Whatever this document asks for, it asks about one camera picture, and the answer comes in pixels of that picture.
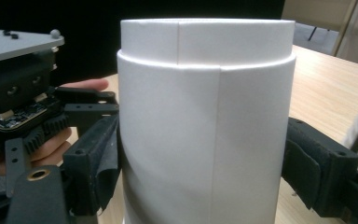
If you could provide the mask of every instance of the grey metal plate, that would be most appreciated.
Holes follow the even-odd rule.
[[[17,31],[12,31],[11,33],[17,34],[19,38],[13,39],[10,35],[3,35],[3,30],[0,30],[0,61],[63,45],[62,35],[54,38],[50,34],[43,35]]]

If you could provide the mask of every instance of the table surface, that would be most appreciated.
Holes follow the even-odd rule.
[[[301,119],[341,142],[358,115],[358,64],[309,49],[293,46],[297,56],[290,117]],[[117,93],[117,75],[107,77],[109,91]],[[100,223],[121,224],[123,218],[121,178],[114,198],[99,216]],[[276,224],[344,223],[321,218],[308,210],[292,188],[281,181]]]

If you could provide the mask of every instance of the bolt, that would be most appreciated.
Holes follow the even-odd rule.
[[[59,30],[52,30],[52,31],[50,32],[50,35],[51,35],[51,38],[53,38],[53,39],[58,39],[58,38],[60,38],[61,33],[60,33]]]

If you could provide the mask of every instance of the white cylindrical object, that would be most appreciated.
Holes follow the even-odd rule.
[[[273,223],[294,23],[121,25],[126,224]]]

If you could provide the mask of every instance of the screw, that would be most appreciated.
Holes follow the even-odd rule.
[[[12,39],[18,39],[18,38],[19,38],[19,35],[13,34],[13,35],[11,35],[11,38],[12,38]]]
[[[4,34],[4,35],[11,35],[11,31],[9,31],[9,30],[4,30],[3,34]]]
[[[19,91],[19,88],[14,86],[11,87],[10,90],[7,91],[7,96],[13,96],[14,94],[16,94]]]
[[[32,80],[32,84],[37,85],[39,84],[40,80],[42,80],[42,77],[36,77],[34,80]]]

